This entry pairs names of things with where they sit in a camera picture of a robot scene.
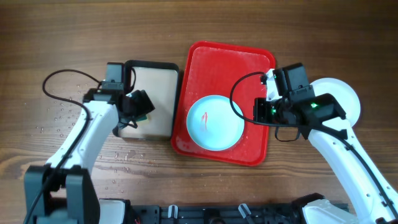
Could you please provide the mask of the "green scouring sponge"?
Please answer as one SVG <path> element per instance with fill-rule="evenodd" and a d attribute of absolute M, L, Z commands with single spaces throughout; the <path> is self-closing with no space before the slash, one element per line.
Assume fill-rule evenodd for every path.
<path fill-rule="evenodd" d="M 137 118 L 136 121 L 137 122 L 141 122 L 141 121 L 150 121 L 152 118 L 149 114 L 146 114 L 144 116 L 141 116 L 140 118 Z"/>

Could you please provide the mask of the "white plate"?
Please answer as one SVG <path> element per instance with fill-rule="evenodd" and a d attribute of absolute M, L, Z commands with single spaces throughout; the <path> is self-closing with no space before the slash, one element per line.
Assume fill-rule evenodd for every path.
<path fill-rule="evenodd" d="M 346 113 L 346 119 L 353 127 L 359 120 L 361 104 L 357 93 L 345 82 L 335 78 L 321 78 L 312 82 L 315 95 L 329 93 Z"/>

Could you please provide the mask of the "light blue plate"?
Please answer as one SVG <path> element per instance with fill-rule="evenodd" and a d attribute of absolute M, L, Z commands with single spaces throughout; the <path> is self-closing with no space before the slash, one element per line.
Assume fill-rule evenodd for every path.
<path fill-rule="evenodd" d="M 188 111 L 186 127 L 194 143 L 209 151 L 224 151 L 243 135 L 243 114 L 235 102 L 221 95 L 208 95 Z"/>

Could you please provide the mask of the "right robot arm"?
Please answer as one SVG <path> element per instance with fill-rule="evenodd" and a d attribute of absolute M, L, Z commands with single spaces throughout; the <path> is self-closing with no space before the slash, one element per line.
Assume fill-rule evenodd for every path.
<path fill-rule="evenodd" d="M 352 215 L 319 196 L 301 200 L 305 223 L 397 223 L 397 192 L 356 137 L 361 105 L 356 92 L 335 78 L 309 82 L 301 63 L 258 72 L 266 86 L 254 101 L 253 123 L 295 128 L 324 157 L 354 207 Z"/>

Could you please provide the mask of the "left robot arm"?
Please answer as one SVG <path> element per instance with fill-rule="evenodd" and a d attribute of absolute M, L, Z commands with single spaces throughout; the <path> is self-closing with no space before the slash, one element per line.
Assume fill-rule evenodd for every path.
<path fill-rule="evenodd" d="M 59 150 L 24 175 L 24 223 L 141 223 L 129 200 L 98 198 L 91 172 L 115 129 L 137 128 L 155 109 L 144 90 L 134 88 L 132 61 L 109 62 L 106 76 L 88 90 L 80 117 Z"/>

